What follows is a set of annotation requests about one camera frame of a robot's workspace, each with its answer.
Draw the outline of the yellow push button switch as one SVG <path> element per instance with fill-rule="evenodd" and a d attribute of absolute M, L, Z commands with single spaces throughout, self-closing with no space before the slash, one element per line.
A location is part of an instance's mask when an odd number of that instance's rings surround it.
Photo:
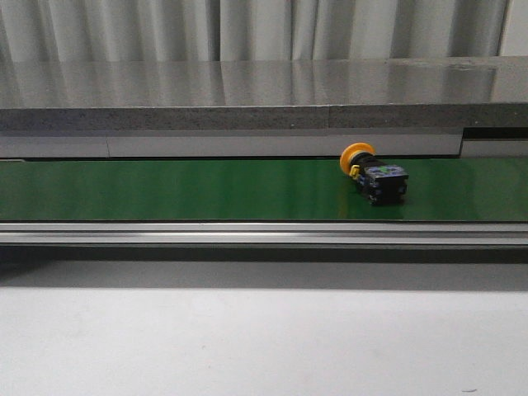
<path fill-rule="evenodd" d="M 340 168 L 372 205 L 402 203 L 408 187 L 407 171 L 399 165 L 379 160 L 375 154 L 375 148 L 368 143 L 351 144 L 340 156 Z"/>

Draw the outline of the green conveyor belt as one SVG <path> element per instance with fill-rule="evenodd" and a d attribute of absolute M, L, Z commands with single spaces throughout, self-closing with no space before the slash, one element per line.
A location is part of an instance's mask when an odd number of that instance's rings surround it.
<path fill-rule="evenodd" d="M 336 159 L 4 162 L 1 217 L 50 220 L 524 222 L 523 158 L 403 159 L 401 205 L 374 206 Z"/>

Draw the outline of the grey stone counter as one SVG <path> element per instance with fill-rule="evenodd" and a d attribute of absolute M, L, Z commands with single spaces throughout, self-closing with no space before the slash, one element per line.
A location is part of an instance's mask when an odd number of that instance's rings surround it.
<path fill-rule="evenodd" d="M 526 57 L 22 62 L 1 67 L 3 158 L 527 153 Z"/>

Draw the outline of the white pleated curtain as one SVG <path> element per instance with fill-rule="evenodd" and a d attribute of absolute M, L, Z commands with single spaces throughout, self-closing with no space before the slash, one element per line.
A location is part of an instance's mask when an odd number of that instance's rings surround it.
<path fill-rule="evenodd" d="M 1 60 L 301 60 L 527 52 L 524 1 L 4 1 Z"/>

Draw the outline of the aluminium conveyor frame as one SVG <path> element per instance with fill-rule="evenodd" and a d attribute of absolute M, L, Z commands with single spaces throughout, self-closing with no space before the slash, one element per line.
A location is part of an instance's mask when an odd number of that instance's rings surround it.
<path fill-rule="evenodd" d="M 520 222 L 6 222 L 3 245 L 524 248 Z"/>

